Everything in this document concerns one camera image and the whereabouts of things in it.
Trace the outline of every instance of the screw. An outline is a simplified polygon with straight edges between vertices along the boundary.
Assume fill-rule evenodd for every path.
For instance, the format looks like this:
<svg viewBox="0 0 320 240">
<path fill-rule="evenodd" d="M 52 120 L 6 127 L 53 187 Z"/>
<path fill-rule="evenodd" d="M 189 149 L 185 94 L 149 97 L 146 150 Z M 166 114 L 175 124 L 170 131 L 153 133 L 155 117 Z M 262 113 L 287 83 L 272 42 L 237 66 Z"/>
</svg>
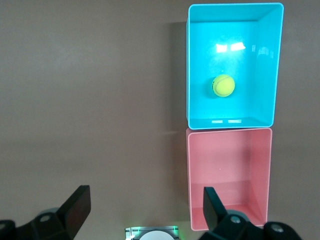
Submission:
<svg viewBox="0 0 320 240">
<path fill-rule="evenodd" d="M 230 220 L 231 220 L 231 222 L 233 222 L 233 223 L 235 223 L 235 224 L 241 223 L 240 218 L 238 218 L 237 216 L 232 216 L 232 217 L 230 218 Z"/>
<path fill-rule="evenodd" d="M 284 229 L 278 224 L 272 224 L 271 228 L 272 228 L 273 231 L 275 231 L 277 233 L 283 233 L 284 232 Z"/>
<path fill-rule="evenodd" d="M 43 217 L 40 218 L 40 222 L 46 222 L 50 219 L 50 215 L 44 215 Z"/>
</svg>

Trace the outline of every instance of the blue bin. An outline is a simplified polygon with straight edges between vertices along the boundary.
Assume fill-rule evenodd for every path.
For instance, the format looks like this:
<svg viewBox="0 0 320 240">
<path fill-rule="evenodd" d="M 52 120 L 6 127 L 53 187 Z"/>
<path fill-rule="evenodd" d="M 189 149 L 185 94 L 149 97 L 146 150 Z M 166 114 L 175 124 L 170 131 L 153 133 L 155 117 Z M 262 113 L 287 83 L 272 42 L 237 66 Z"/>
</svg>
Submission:
<svg viewBox="0 0 320 240">
<path fill-rule="evenodd" d="M 188 12 L 187 120 L 190 129 L 265 128 L 275 116 L 284 7 L 281 3 L 194 4 Z M 221 74 L 234 92 L 212 90 Z"/>
</svg>

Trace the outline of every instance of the yellow-green tennis ball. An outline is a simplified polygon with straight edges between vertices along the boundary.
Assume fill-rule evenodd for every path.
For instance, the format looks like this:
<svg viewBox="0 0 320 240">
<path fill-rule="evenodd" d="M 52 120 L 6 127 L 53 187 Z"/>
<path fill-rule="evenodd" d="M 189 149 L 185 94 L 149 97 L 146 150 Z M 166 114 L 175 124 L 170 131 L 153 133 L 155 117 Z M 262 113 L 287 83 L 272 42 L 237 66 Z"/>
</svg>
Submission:
<svg viewBox="0 0 320 240">
<path fill-rule="evenodd" d="M 217 76 L 212 82 L 214 93 L 223 98 L 232 94 L 235 86 L 235 80 L 227 74 Z"/>
</svg>

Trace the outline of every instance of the gray floor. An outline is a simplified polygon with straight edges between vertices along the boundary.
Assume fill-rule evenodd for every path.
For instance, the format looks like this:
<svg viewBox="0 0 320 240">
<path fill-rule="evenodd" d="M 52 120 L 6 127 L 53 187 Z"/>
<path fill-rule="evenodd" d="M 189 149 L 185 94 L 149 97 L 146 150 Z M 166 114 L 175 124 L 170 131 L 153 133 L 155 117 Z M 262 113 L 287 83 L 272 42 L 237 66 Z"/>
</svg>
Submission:
<svg viewBox="0 0 320 240">
<path fill-rule="evenodd" d="M 182 240 L 202 234 L 190 229 L 185 139 L 194 2 L 0 2 L 0 219 L 22 225 L 89 184 L 78 240 L 170 224 Z M 320 2 L 283 3 L 268 216 L 315 240 Z"/>
</svg>

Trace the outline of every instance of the pink bin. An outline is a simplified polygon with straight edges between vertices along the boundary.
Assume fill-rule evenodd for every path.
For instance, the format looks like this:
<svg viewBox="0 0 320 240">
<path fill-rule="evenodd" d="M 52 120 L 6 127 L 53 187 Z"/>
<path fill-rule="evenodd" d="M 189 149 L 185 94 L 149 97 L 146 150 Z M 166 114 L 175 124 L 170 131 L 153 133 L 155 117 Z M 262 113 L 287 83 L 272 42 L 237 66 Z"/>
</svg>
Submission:
<svg viewBox="0 0 320 240">
<path fill-rule="evenodd" d="M 214 187 L 227 210 L 256 226 L 268 217 L 272 130 L 186 131 L 191 228 L 207 230 L 204 187 Z"/>
</svg>

